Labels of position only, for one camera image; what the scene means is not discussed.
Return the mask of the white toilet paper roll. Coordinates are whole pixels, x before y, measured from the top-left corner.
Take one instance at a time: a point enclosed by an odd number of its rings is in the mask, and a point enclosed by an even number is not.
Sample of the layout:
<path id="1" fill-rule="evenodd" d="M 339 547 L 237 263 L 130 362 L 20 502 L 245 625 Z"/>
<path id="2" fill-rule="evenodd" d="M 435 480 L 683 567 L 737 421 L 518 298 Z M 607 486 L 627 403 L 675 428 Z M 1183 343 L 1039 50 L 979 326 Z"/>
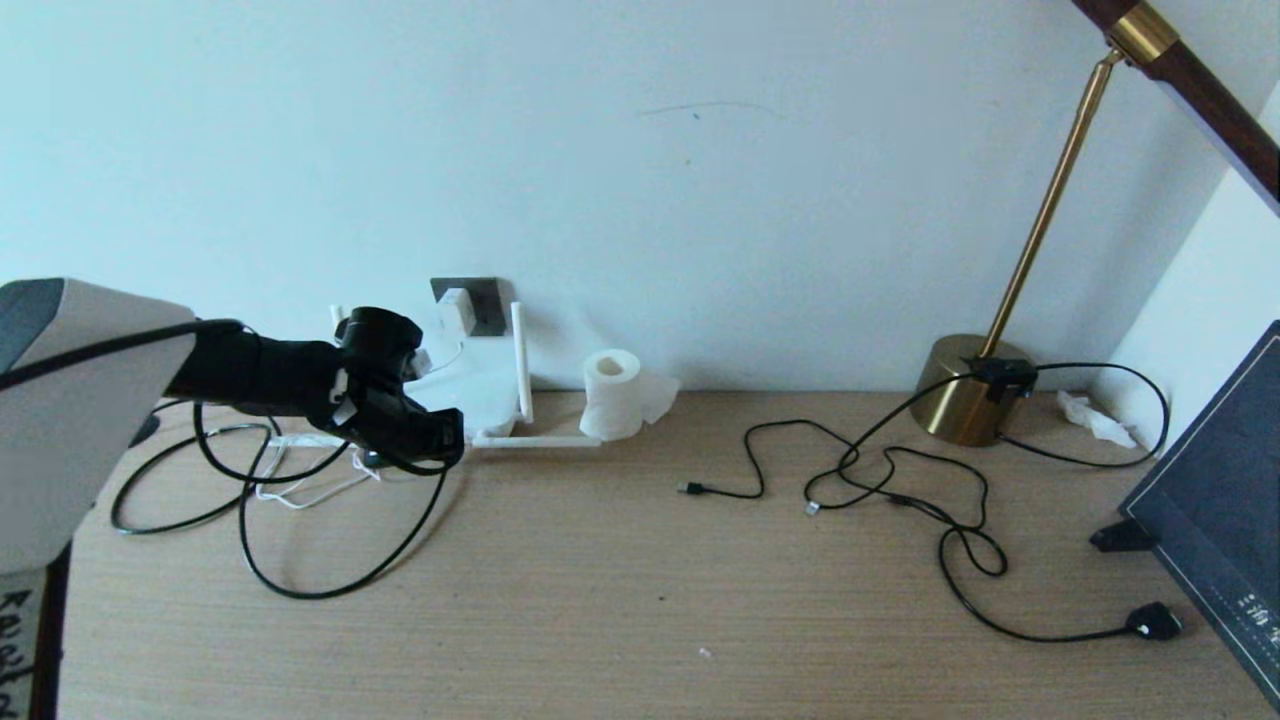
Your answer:
<path id="1" fill-rule="evenodd" d="M 653 372 L 622 348 L 605 348 L 582 364 L 586 406 L 579 428 L 589 438 L 613 442 L 657 424 L 675 405 L 678 379 Z"/>

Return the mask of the white router with antennas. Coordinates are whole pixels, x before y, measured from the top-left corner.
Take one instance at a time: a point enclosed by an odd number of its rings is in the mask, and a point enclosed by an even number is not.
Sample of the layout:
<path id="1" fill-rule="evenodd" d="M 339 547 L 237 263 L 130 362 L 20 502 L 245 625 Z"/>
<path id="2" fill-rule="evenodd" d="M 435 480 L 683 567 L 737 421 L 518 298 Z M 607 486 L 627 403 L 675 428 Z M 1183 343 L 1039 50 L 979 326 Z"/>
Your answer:
<path id="1" fill-rule="evenodd" d="M 525 307 L 509 305 L 509 333 L 472 337 L 448 363 L 410 382 L 406 393 L 422 406 L 456 407 L 463 414 L 465 434 L 474 448 L 595 448 L 586 436 L 517 436 L 534 423 Z"/>

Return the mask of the crumpled white tissue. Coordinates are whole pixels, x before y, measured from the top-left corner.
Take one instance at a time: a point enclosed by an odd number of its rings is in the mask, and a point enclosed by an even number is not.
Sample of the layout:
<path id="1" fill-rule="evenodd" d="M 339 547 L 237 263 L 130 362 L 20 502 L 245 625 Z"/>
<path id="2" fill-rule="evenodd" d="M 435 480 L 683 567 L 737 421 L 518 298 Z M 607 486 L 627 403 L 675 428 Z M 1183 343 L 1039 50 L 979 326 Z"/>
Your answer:
<path id="1" fill-rule="evenodd" d="M 1138 442 L 1128 427 L 1096 409 L 1087 396 L 1071 395 L 1060 389 L 1056 392 L 1055 400 L 1069 423 L 1084 428 L 1096 439 L 1114 443 L 1121 448 L 1138 447 Z"/>

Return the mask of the grey wall socket plate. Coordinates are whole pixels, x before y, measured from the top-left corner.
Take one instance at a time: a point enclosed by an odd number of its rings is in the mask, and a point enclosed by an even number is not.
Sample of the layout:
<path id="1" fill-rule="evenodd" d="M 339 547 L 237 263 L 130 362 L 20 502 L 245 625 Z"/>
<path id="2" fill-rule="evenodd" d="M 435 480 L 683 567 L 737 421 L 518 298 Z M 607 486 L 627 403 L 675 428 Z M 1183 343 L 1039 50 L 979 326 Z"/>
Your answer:
<path id="1" fill-rule="evenodd" d="M 471 337 L 502 337 L 507 331 L 506 310 L 495 277 L 436 277 L 430 279 L 435 301 L 452 287 L 470 291 L 477 324 Z"/>

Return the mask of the brass desk lamp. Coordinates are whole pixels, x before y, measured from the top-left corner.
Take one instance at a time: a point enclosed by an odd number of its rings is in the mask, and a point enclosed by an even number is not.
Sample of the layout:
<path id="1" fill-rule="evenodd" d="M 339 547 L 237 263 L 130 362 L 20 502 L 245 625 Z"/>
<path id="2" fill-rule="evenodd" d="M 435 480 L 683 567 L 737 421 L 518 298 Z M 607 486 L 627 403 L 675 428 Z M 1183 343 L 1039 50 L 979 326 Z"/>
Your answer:
<path id="1" fill-rule="evenodd" d="M 1116 64 L 1124 61 L 1181 101 L 1204 133 L 1280 217 L 1280 143 L 1201 60 L 1155 0 L 1071 0 L 1102 33 L 1107 53 L 1091 72 L 1070 131 L 1030 224 L 1012 275 L 984 334 L 937 340 L 909 405 L 916 424 L 952 445 L 988 447 L 1007 441 L 1024 398 L 1053 365 L 1036 365 L 1004 342 L 1004 332 L 1065 193 Z"/>

